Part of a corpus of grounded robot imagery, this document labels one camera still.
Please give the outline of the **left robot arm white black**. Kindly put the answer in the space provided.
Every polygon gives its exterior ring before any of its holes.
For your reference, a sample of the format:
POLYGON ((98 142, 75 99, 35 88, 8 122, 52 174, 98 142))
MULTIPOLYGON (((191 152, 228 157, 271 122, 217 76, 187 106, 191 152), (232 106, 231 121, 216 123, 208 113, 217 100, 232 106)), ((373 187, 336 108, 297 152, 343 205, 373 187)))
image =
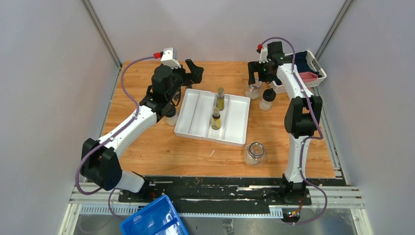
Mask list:
POLYGON ((142 101, 137 102, 128 92, 125 94, 134 102, 135 110, 115 129, 97 140, 87 139, 82 146, 81 162, 76 169, 75 186, 83 195, 92 195, 103 189, 126 190, 138 202, 145 202, 150 196, 149 181, 142 175, 123 170, 120 158, 127 148, 148 128, 158 123, 177 106, 174 98, 188 87, 202 81, 204 68, 196 66, 191 59, 176 68, 162 62, 155 68, 142 101))

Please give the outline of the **yellow label sauce bottle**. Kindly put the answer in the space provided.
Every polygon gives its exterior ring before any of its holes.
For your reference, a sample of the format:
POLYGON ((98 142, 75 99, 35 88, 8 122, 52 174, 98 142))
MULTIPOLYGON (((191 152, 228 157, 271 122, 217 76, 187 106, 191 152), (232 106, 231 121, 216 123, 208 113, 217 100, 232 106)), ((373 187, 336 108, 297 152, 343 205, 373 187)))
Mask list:
POLYGON ((218 130, 221 127, 220 110, 217 107, 212 112, 211 127, 214 130, 218 130))
POLYGON ((216 107, 221 111, 224 109, 224 106, 225 106, 225 92, 224 92, 224 88, 220 87, 217 90, 216 107))

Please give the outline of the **glass jar with grains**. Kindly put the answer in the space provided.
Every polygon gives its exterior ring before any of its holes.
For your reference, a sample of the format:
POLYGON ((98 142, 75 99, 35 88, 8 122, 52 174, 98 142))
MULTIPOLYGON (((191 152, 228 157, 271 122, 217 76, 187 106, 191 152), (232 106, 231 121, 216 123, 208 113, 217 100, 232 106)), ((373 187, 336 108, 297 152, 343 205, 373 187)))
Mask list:
POLYGON ((263 86, 262 82, 258 79, 255 80, 255 83, 248 86, 245 90, 245 96, 250 98, 251 100, 258 99, 260 95, 262 95, 263 86))

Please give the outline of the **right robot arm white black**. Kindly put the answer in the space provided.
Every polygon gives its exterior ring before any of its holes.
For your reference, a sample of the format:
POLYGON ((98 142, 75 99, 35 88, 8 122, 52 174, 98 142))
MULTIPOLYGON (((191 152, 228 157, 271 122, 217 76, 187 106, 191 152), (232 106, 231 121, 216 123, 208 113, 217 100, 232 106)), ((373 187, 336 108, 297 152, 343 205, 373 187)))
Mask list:
POLYGON ((284 118, 290 142, 288 165, 279 190, 269 194, 271 198, 279 198, 290 205, 306 194, 306 158, 315 131, 321 131, 319 122, 323 100, 308 90, 295 64, 295 54, 285 55, 281 42, 271 42, 266 46, 259 44, 256 51, 260 57, 258 61, 248 63, 248 84, 252 85, 256 80, 271 83, 279 79, 290 98, 284 118))

